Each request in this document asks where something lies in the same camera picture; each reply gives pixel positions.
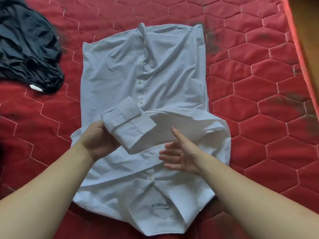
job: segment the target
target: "hand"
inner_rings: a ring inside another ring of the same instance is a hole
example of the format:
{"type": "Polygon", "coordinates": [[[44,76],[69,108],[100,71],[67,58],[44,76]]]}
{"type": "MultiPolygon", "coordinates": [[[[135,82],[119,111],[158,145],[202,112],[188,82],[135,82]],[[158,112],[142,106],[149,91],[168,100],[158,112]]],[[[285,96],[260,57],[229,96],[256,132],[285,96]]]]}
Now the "hand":
{"type": "Polygon", "coordinates": [[[165,162],[164,166],[168,169],[200,174],[197,163],[205,153],[176,128],[172,127],[171,130],[178,142],[166,143],[165,150],[159,152],[159,159],[165,162]]]}
{"type": "Polygon", "coordinates": [[[94,162],[114,152],[120,146],[118,141],[108,133],[102,120],[93,122],[77,144],[85,148],[94,162]]]}

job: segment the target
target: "white shirt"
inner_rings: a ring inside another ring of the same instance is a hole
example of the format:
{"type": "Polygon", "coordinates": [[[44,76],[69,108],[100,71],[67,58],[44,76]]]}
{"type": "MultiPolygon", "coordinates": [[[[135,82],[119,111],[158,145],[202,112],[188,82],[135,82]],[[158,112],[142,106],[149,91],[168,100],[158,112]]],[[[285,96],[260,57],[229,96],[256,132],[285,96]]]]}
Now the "white shirt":
{"type": "Polygon", "coordinates": [[[223,163],[230,158],[229,128],[208,112],[202,26],[140,24],[84,43],[83,57],[82,127],[72,144],[103,119],[122,146],[94,164],[74,202],[147,236],[184,233],[214,193],[158,159],[163,143],[175,140],[170,126],[223,163]]]}

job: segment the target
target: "black fabric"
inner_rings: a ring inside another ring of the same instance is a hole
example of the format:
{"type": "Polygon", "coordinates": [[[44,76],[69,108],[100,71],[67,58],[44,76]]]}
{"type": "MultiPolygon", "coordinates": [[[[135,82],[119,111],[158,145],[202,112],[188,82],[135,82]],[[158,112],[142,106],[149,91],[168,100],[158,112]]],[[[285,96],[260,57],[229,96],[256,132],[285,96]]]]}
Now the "black fabric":
{"type": "Polygon", "coordinates": [[[64,80],[60,57],[58,37],[42,14],[24,0],[0,0],[0,78],[54,93],[64,80]]]}

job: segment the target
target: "forearm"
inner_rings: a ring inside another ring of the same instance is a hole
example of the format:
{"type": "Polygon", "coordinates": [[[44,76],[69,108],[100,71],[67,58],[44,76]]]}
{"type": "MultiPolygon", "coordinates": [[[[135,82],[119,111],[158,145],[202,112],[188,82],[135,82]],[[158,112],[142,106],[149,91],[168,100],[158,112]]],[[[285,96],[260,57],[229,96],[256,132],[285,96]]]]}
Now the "forearm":
{"type": "Polygon", "coordinates": [[[210,155],[201,176],[227,211],[255,239],[317,238],[319,215],[232,170],[210,155]]]}
{"type": "Polygon", "coordinates": [[[0,201],[0,238],[53,238],[93,160],[75,145],[34,180],[0,201]]]}

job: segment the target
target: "wooden floor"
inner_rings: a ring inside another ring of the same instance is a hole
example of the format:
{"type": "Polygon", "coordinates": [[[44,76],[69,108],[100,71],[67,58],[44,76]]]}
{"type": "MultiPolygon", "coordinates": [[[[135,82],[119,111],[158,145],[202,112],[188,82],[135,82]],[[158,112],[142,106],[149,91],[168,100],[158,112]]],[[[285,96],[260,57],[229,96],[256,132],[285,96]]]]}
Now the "wooden floor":
{"type": "Polygon", "coordinates": [[[289,4],[319,101],[319,0],[289,0],[289,4]]]}

